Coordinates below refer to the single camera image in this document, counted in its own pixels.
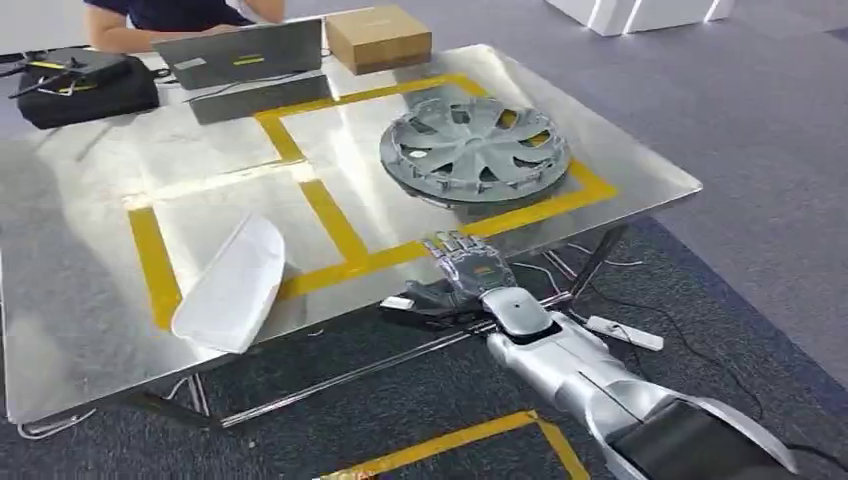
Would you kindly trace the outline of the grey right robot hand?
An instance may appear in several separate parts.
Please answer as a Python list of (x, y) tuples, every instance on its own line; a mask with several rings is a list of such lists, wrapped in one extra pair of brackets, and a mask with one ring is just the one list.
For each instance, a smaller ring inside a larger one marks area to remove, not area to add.
[(443, 272), (447, 287), (408, 280), (406, 294), (416, 302), (462, 311), (477, 308), (490, 291), (518, 286), (513, 270), (499, 251), (475, 235), (438, 231), (421, 244)]

